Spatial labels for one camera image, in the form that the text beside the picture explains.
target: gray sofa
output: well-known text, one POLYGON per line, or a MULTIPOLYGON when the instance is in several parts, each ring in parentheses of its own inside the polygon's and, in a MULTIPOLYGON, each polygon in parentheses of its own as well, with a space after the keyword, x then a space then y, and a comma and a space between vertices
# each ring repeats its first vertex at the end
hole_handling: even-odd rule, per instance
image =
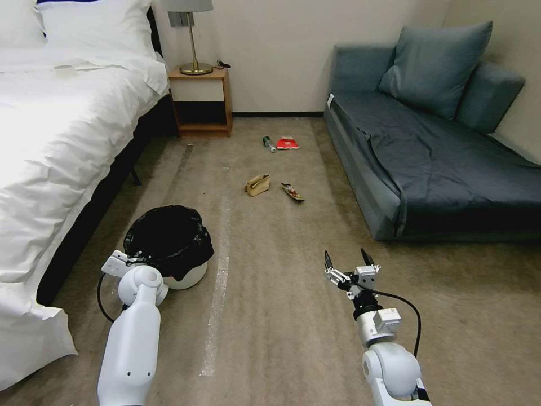
POLYGON ((324 113, 376 240, 541 238, 541 167, 486 135, 524 79, 481 63, 454 120, 377 91, 393 46, 336 46, 324 113))

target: table lamp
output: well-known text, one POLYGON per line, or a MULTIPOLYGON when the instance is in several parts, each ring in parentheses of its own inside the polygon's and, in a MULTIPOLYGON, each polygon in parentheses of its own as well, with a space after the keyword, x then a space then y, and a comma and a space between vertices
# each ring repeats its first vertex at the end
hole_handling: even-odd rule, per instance
POLYGON ((190 75, 200 75, 212 72, 212 65, 199 63, 196 57, 196 46, 193 43, 192 20, 191 12, 210 11, 213 9, 212 0, 164 0, 166 10, 170 12, 185 12, 188 15, 188 28, 190 30, 190 40, 192 41, 191 63, 182 64, 180 72, 190 75))

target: bed frame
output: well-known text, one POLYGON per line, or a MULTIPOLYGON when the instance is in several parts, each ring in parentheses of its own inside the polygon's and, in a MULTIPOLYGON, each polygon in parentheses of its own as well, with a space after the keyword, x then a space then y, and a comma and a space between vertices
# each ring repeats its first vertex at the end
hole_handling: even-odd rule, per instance
MULTIPOLYGON (((152 9, 149 9, 147 18, 152 30, 152 45, 157 52, 162 54, 152 9)), ((133 140, 117 155, 111 164, 109 174, 98 184, 92 199, 77 217, 73 227, 68 231, 52 257, 39 283, 37 291, 38 303, 45 306, 52 303, 120 187, 130 172, 133 171, 135 162, 156 129, 160 129, 172 136, 178 136, 171 95, 163 97, 147 114, 139 118, 133 140)))

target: white duvet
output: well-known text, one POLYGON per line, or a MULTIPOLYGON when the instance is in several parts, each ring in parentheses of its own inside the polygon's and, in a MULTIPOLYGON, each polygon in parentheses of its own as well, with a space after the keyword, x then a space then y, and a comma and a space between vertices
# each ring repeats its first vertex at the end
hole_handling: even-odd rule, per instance
POLYGON ((142 56, 0 50, 0 390, 76 354, 65 312, 35 302, 38 284, 167 89, 165 66, 142 56))

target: beige carpet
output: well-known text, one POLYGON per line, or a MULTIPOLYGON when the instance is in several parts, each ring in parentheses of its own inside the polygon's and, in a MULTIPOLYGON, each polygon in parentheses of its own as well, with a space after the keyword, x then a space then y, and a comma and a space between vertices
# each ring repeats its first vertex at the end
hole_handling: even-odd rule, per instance
MULTIPOLYGON (((96 303, 101 264, 136 217, 164 204, 199 210, 216 254, 198 285, 171 292, 160 307, 148 405, 372 405, 352 305, 323 276, 325 249, 351 271, 360 247, 382 266, 378 288, 409 298, 423 316, 419 358, 434 405, 539 404, 539 244, 372 240, 320 118, 236 119, 230 139, 155 139, 137 170, 144 185, 126 182, 55 302, 69 315, 79 356, 0 392, 0 404, 97 404, 110 327, 96 303), (294 136, 301 149, 271 154, 265 135, 294 136), (260 173, 270 173, 270 191, 247 197, 244 182, 260 173), (293 202, 280 182, 306 201, 293 202), (219 263, 227 287, 209 336, 219 263)), ((103 294, 118 314, 112 278, 103 294)), ((411 350, 414 314, 381 303, 401 312, 399 343, 411 350)))

